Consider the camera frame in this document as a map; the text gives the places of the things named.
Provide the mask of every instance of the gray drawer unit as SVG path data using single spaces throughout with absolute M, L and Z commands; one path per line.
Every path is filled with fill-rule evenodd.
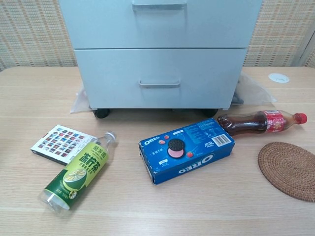
M 93 108 L 227 108 L 246 49 L 76 50 Z
M 75 49 L 246 48 L 260 2 L 60 0 Z
M 229 108 L 261 0 L 60 0 L 93 109 Z

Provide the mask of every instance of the red bottle cap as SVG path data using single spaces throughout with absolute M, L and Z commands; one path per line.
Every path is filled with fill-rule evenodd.
M 299 124 L 304 124 L 307 122 L 307 116 L 306 114 L 304 113 L 297 113 L 295 114 L 296 115 L 296 121 L 299 123 Z

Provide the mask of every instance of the drawer handle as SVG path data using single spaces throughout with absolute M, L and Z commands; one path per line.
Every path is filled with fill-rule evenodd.
M 184 10 L 186 7 L 187 2 L 165 4 L 132 3 L 133 11 L 179 11 Z
M 141 80 L 139 81 L 139 86 L 143 89 L 174 89 L 179 88 L 180 85 L 180 81 L 176 81 L 170 84 L 145 84 L 141 82 Z

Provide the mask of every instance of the woven wall panel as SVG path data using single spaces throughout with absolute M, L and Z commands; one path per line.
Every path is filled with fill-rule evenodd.
M 313 50 L 312 50 L 311 54 L 309 55 L 309 57 L 305 63 L 305 66 L 315 68 L 315 46 L 313 47 Z
M 0 0 L 0 70 L 76 65 L 56 0 Z
M 244 65 L 290 66 L 314 12 L 315 0 L 265 0 Z M 0 70 L 75 65 L 57 0 L 0 0 Z
M 315 21 L 315 0 L 265 0 L 245 66 L 290 66 Z

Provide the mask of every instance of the caster wheel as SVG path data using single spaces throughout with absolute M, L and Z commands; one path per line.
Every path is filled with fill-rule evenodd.
M 109 111 L 109 109 L 102 108 L 102 109 L 94 110 L 93 112 L 94 112 L 95 117 L 103 119 L 109 115 L 110 111 Z
M 211 118 L 216 115 L 218 109 L 202 109 L 201 111 L 206 117 Z

